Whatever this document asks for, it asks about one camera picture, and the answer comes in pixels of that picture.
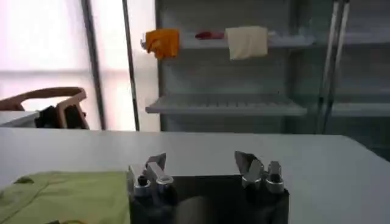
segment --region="white table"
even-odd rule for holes
[[[35,127],[38,111],[0,111],[0,127]]]
[[[46,170],[126,170],[161,152],[170,175],[238,174],[234,151],[279,160],[290,223],[389,223],[390,163],[343,136],[0,128],[0,186]]]

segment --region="chair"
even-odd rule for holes
[[[38,89],[31,92],[23,93],[17,96],[0,100],[0,110],[5,111],[24,111],[22,103],[28,99],[45,99],[52,97],[70,96],[70,98],[57,104],[58,124],[60,128],[68,128],[65,116],[65,109],[69,106],[76,106],[78,114],[86,129],[89,129],[88,123],[80,107],[80,102],[87,98],[83,88],[79,87],[56,87]]]

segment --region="white shelf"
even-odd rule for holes
[[[309,47],[314,45],[314,37],[295,35],[295,36],[280,36],[270,35],[268,37],[269,48],[282,47]],[[226,39],[221,40],[198,40],[195,38],[195,33],[180,34],[180,48],[182,49],[227,49],[228,44]]]
[[[160,114],[231,114],[303,116],[307,109],[283,96],[176,94],[163,96],[146,107]]]
[[[320,35],[315,38],[310,35],[280,36],[270,35],[268,37],[269,48],[306,48],[326,46],[327,36]],[[390,43],[390,30],[381,32],[347,32],[344,36],[344,45],[360,44],[383,44]],[[180,34],[180,48],[182,49],[227,49],[229,48],[226,39],[221,40],[198,40],[195,33]]]
[[[390,102],[336,102],[332,116],[345,117],[390,117]]]
[[[347,32],[344,36],[345,45],[390,43],[390,30],[380,32]]]

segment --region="yellow-green towel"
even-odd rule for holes
[[[125,172],[46,172],[0,192],[0,223],[130,223]]]

